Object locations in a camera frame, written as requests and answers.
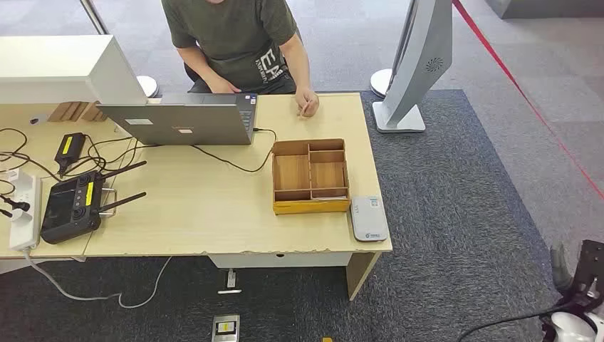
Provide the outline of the person's left hand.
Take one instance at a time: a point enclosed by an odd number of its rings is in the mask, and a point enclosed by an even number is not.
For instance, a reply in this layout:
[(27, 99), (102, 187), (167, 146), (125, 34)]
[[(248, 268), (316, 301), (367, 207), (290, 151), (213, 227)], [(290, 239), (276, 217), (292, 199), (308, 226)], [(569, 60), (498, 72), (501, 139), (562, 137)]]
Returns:
[(320, 106), (319, 97), (317, 93), (310, 88), (298, 87), (296, 89), (295, 99), (301, 117), (310, 118), (317, 113)]

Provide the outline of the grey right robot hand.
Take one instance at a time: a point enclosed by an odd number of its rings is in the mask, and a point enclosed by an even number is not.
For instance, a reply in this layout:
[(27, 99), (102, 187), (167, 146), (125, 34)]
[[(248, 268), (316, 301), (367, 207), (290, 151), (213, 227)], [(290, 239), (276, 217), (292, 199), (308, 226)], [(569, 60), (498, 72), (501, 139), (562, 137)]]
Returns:
[(562, 242), (551, 246), (550, 259), (553, 285), (560, 294), (564, 295), (572, 287), (573, 277), (567, 267), (566, 251)]

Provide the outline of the person's right hand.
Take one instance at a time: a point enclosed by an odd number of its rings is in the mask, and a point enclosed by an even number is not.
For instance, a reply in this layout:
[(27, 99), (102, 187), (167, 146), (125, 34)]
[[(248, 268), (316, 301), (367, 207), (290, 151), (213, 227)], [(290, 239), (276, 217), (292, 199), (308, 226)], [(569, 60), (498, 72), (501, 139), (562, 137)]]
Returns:
[(212, 76), (206, 80), (209, 89), (213, 93), (240, 93), (241, 89), (230, 83), (221, 76)]

